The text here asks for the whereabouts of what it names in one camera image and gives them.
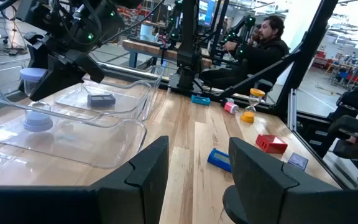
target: wooden table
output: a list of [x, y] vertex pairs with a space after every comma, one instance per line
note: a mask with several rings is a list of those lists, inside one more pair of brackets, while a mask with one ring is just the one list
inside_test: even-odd
[[[240, 120], [241, 114], [229, 114], [215, 102], [197, 105], [189, 97], [158, 90], [145, 122], [144, 146], [169, 136], [170, 166], [160, 223], [232, 223], [222, 203], [225, 189], [234, 184], [232, 176], [207, 163], [207, 158], [214, 147], [227, 152], [233, 136], [254, 145], [258, 134], [280, 136], [288, 148], [273, 156], [287, 161], [296, 152], [309, 159], [308, 174], [338, 187], [278, 117], [257, 113], [255, 123], [249, 124]], [[5, 185], [90, 185], [112, 172], [11, 146], [0, 146], [0, 153], [7, 155], [0, 159], [0, 184]]]
[[[132, 68], [136, 68], [137, 54], [146, 54], [153, 57], [160, 58], [162, 55], [162, 50], [159, 47], [139, 43], [133, 40], [124, 40], [122, 41], [122, 46], [125, 50], [130, 52], [129, 55], [129, 66]], [[209, 55], [206, 49], [201, 49], [201, 53], [203, 55]], [[174, 50], [167, 50], [164, 53], [164, 58], [167, 60], [176, 60], [178, 53]], [[212, 60], [203, 58], [203, 64], [205, 67], [210, 67], [212, 65]]]

